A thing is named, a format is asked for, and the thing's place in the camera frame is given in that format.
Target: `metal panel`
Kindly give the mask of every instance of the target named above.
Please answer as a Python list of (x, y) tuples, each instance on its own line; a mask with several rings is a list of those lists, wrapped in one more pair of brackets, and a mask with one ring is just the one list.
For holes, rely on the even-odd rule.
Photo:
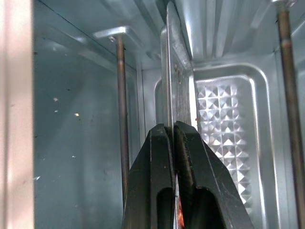
[[(37, 1), (35, 16), (35, 226), (121, 228), (116, 58)], [(126, 83), (133, 162), (140, 137), (130, 66)]]
[(3, 229), (34, 228), (31, 7), (30, 0), (0, 1), (0, 227)]

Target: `metal rod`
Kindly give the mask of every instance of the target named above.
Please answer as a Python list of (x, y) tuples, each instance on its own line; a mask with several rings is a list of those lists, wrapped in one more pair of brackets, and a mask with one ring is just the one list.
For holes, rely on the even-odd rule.
[(297, 98), (295, 67), (290, 36), (289, 11), (280, 10), (277, 24), (281, 43), (282, 67), (289, 124), (290, 149), (295, 184), (295, 199), (299, 228), (305, 229), (305, 170)]
[(126, 77), (125, 57), (122, 37), (117, 37), (116, 45), (118, 64), (118, 93), (119, 93), (119, 119), (121, 139), (121, 164), (122, 164), (122, 190), (123, 207), (125, 208), (128, 174), (129, 174), (129, 148), (128, 148), (128, 124), (127, 124), (127, 102), (126, 102)]

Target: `embossed diamond pattern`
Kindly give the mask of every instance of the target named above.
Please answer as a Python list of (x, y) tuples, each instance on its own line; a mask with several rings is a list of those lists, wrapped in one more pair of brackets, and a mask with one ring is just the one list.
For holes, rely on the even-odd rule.
[(203, 140), (228, 168), (248, 213), (251, 185), (247, 140), (236, 85), (206, 86), (197, 81), (199, 131)]

